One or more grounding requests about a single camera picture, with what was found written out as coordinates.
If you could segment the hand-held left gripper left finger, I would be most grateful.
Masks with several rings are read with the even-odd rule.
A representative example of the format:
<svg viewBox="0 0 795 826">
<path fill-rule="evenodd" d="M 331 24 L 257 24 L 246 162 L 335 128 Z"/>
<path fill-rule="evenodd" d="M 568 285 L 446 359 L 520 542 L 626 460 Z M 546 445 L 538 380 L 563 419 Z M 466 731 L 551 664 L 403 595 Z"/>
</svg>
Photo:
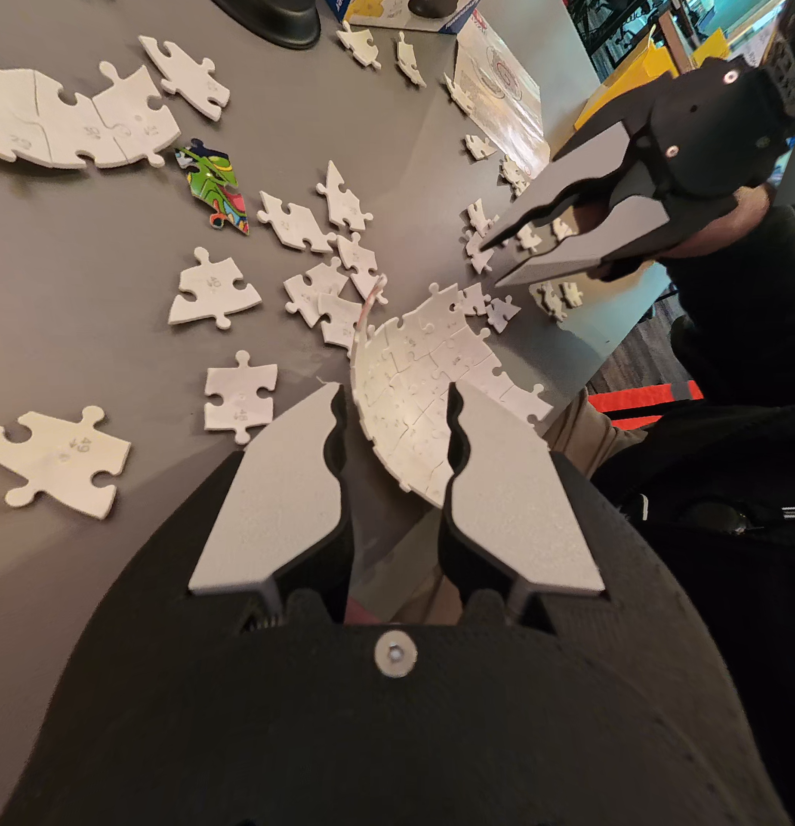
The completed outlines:
<svg viewBox="0 0 795 826">
<path fill-rule="evenodd" d="M 279 615 L 308 589 L 344 623 L 354 562 L 347 423 L 345 388 L 329 382 L 250 442 L 188 581 L 194 595 L 253 592 Z"/>
</svg>

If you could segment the person's right hand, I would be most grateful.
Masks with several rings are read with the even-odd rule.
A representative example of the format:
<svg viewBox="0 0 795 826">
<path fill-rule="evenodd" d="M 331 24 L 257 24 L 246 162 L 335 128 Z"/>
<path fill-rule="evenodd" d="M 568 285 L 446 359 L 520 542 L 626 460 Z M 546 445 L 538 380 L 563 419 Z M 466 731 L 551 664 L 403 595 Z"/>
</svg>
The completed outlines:
<svg viewBox="0 0 795 826">
<path fill-rule="evenodd" d="M 657 254 L 655 261 L 693 259 L 713 254 L 741 240 L 759 226 L 771 207 L 767 184 L 739 188 L 733 195 L 735 208 L 716 218 L 680 244 Z"/>
</svg>

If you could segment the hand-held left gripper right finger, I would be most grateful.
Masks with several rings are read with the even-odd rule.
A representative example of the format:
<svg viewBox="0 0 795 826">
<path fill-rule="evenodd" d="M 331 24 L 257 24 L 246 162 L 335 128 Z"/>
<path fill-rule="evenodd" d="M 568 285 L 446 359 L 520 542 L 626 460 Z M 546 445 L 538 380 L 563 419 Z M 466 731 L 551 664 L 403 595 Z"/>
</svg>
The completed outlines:
<svg viewBox="0 0 795 826">
<path fill-rule="evenodd" d="M 438 561 L 463 609 L 489 591 L 526 621 L 543 610 L 542 595 L 603 596 L 602 574 L 534 427 L 467 382 L 450 385 L 446 421 L 452 475 Z"/>
</svg>

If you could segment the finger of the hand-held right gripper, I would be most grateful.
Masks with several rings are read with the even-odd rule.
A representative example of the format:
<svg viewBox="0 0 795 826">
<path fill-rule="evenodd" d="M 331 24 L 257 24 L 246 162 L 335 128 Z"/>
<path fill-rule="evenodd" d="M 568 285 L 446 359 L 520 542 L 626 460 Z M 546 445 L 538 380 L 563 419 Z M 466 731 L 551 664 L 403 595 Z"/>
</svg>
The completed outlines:
<svg viewBox="0 0 795 826">
<path fill-rule="evenodd" d="M 596 228 L 568 236 L 550 252 L 528 258 L 501 277 L 495 287 L 536 284 L 587 273 L 599 267 L 608 255 L 668 222 L 669 214 L 661 202 L 640 195 L 630 196 L 616 204 Z"/>
<path fill-rule="evenodd" d="M 597 197 L 623 168 L 634 139 L 635 132 L 618 121 L 547 164 L 487 232 L 480 249 L 495 248 L 524 225 L 550 223 L 577 201 Z"/>
</svg>

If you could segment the partly built white puzzle ball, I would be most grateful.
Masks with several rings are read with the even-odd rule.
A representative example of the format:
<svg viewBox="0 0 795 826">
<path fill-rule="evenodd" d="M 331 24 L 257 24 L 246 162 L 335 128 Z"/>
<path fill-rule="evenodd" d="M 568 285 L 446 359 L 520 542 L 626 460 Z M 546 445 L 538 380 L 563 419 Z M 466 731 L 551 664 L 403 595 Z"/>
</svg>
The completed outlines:
<svg viewBox="0 0 795 826">
<path fill-rule="evenodd" d="M 379 327 L 370 311 L 377 285 L 363 305 L 351 347 L 351 392 L 361 428 L 375 456 L 400 488 L 437 508 L 452 476 L 446 410 L 450 384 L 459 379 L 499 402 L 527 425 L 547 418 L 544 387 L 518 387 L 502 372 L 487 344 L 519 312 L 510 296 L 492 298 L 482 283 L 431 284 L 415 310 Z"/>
</svg>

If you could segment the person's right forearm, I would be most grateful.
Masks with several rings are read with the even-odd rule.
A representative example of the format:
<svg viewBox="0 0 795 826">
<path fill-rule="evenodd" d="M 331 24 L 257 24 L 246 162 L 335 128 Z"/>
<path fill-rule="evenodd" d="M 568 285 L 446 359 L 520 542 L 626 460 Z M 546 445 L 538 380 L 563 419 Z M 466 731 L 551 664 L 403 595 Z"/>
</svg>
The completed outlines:
<svg viewBox="0 0 795 826">
<path fill-rule="evenodd" d="M 795 405 L 795 211 L 772 207 L 716 252 L 661 260 L 685 318 L 673 353 L 706 401 Z"/>
</svg>

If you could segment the black round stand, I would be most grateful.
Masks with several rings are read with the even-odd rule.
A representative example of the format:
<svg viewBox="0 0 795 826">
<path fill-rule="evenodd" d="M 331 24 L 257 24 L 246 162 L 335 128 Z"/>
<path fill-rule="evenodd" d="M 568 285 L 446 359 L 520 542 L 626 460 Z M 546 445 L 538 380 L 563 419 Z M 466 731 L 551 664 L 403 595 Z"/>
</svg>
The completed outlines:
<svg viewBox="0 0 795 826">
<path fill-rule="evenodd" d="M 313 48 L 320 39 L 315 1 L 214 1 L 233 21 L 255 36 L 291 50 Z"/>
</svg>

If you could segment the white printed instruction sheet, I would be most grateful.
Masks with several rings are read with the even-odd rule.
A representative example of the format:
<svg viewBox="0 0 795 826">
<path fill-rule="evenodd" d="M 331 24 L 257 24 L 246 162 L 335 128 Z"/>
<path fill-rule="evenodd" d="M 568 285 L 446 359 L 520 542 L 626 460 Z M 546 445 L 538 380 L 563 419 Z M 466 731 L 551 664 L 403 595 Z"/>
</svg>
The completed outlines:
<svg viewBox="0 0 795 826">
<path fill-rule="evenodd" d="M 533 179 L 550 157 L 540 89 L 477 8 L 457 36 L 454 72 L 477 128 Z"/>
</svg>

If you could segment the colourful printed puzzle piece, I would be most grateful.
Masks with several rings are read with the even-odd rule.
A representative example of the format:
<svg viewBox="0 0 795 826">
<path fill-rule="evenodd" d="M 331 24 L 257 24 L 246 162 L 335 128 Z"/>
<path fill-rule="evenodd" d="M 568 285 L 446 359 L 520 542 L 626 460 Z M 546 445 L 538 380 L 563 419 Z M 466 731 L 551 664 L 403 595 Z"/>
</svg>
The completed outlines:
<svg viewBox="0 0 795 826">
<path fill-rule="evenodd" d="M 221 230 L 233 226 L 243 235 L 250 233 L 247 209 L 238 191 L 238 181 L 230 156 L 193 138 L 184 147 L 175 148 L 178 166 L 185 172 L 191 194 L 210 210 L 211 227 Z"/>
</svg>

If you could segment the white puzzle pieces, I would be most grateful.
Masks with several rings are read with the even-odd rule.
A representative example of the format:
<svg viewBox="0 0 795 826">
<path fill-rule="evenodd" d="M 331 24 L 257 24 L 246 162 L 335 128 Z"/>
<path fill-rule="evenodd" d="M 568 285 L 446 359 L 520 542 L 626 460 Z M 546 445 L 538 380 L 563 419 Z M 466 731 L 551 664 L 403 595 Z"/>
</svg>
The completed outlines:
<svg viewBox="0 0 795 826">
<path fill-rule="evenodd" d="M 181 92 L 200 111 L 205 110 L 206 117 L 219 117 L 229 91 L 211 76 L 215 67 L 210 59 L 196 63 L 173 42 L 165 42 L 168 54 L 163 54 L 155 38 L 141 36 L 139 41 L 160 71 L 167 73 L 162 80 L 166 91 Z M 383 292 L 388 279 L 378 271 L 374 252 L 361 246 L 365 222 L 371 221 L 373 214 L 361 211 L 360 199 L 346 186 L 332 160 L 324 178 L 317 183 L 316 192 L 326 199 L 328 220 L 339 233 L 323 232 L 309 208 L 294 203 L 284 207 L 282 201 L 264 191 L 259 194 L 263 208 L 257 220 L 272 225 L 279 243 L 290 249 L 302 251 L 308 247 L 320 256 L 339 253 L 340 257 L 333 257 L 329 263 L 316 263 L 308 272 L 284 282 L 289 298 L 285 309 L 289 314 L 299 313 L 310 326 L 319 321 L 324 343 L 342 348 L 351 358 L 363 305 L 377 285 Z M 202 246 L 195 248 L 194 256 L 197 265 L 179 275 L 179 293 L 169 309 L 168 325 L 211 318 L 218 329 L 228 330 L 229 314 L 262 303 L 252 284 L 236 286 L 245 278 L 233 258 L 212 262 Z M 387 303 L 381 293 L 373 306 Z M 235 359 L 236 367 L 207 370 L 205 393 L 220 398 L 221 404 L 206 403 L 204 428 L 231 430 L 236 443 L 242 446 L 250 441 L 250 428 L 272 422 L 273 401 L 260 398 L 258 390 L 274 390 L 278 365 L 252 366 L 250 355 L 243 350 Z M 24 507 L 44 494 L 76 512 L 105 519 L 112 509 L 116 488 L 97 487 L 94 477 L 103 473 L 118 476 L 131 445 L 97 430 L 96 425 L 104 419 L 105 413 L 97 406 L 85 407 L 80 421 L 30 411 L 18 418 L 18 423 L 30 430 L 30 438 L 18 443 L 10 440 L 0 426 L 0 466 L 23 480 L 20 487 L 5 493 L 6 505 Z"/>
</svg>

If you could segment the joined white puzzle strip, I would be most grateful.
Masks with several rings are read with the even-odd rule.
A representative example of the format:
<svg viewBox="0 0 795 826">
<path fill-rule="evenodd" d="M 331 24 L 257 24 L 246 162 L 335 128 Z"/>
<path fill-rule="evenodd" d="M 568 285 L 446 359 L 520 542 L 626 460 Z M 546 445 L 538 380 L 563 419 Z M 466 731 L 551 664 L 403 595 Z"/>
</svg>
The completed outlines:
<svg viewBox="0 0 795 826">
<path fill-rule="evenodd" d="M 163 167 L 162 151 L 181 131 L 167 106 L 149 106 L 161 95 L 147 68 L 122 77 L 102 61 L 99 72 L 110 86 L 93 98 L 76 93 L 70 104 L 54 78 L 31 68 L 0 68 L 0 159 L 59 170 L 82 170 L 85 159 L 99 169 L 141 160 Z"/>
</svg>

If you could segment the colourful cardboard puzzle box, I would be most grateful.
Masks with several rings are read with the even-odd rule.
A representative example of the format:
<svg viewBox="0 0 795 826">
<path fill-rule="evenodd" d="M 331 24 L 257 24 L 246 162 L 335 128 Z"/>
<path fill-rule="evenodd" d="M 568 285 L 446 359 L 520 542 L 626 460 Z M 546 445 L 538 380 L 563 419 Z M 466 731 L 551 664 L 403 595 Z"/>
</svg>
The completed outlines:
<svg viewBox="0 0 795 826">
<path fill-rule="evenodd" d="M 325 1 L 338 20 L 352 27 L 456 35 L 479 1 Z"/>
</svg>

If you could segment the orange reflective vest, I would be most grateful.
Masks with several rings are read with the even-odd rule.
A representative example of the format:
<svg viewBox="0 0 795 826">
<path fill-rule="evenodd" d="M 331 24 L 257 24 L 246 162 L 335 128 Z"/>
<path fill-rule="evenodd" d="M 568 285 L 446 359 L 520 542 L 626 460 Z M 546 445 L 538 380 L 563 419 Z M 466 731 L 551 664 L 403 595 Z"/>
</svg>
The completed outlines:
<svg viewBox="0 0 795 826">
<path fill-rule="evenodd" d="M 651 425 L 666 413 L 702 398 L 701 388 L 696 382 L 687 380 L 593 394 L 589 396 L 589 402 L 608 416 L 616 428 L 632 431 Z"/>
</svg>

